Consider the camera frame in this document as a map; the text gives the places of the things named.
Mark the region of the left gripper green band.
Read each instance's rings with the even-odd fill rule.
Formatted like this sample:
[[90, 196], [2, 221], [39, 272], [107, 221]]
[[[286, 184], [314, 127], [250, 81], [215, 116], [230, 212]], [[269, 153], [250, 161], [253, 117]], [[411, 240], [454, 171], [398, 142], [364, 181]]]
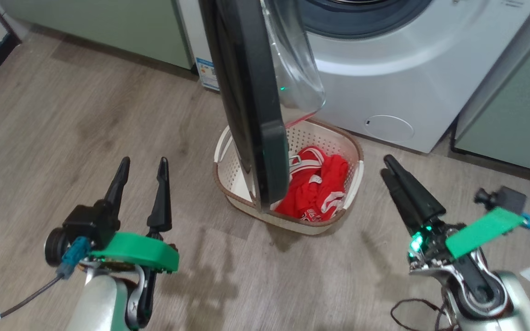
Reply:
[[[112, 218], [118, 219], [123, 191], [130, 174], [130, 157], [123, 157], [109, 185], [104, 200], [110, 205]], [[129, 232], [117, 232], [104, 249], [94, 249], [87, 263], [110, 272], [134, 272], [135, 266], [157, 273], [176, 273], [179, 252], [162, 241], [161, 234], [173, 227], [169, 166], [166, 157], [160, 159], [156, 180], [158, 188], [153, 209], [147, 218], [147, 237]]]

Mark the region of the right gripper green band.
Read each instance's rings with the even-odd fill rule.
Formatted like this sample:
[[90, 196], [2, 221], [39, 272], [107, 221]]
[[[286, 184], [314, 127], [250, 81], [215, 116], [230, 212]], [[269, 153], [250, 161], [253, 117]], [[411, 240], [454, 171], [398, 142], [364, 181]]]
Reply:
[[524, 216], [503, 208], [494, 208], [469, 225], [445, 223], [438, 218], [446, 213], [445, 207], [393, 155], [385, 155], [384, 163], [381, 178], [412, 235], [408, 248], [411, 273], [450, 268], [460, 258], [479, 253], [482, 245], [525, 224]]

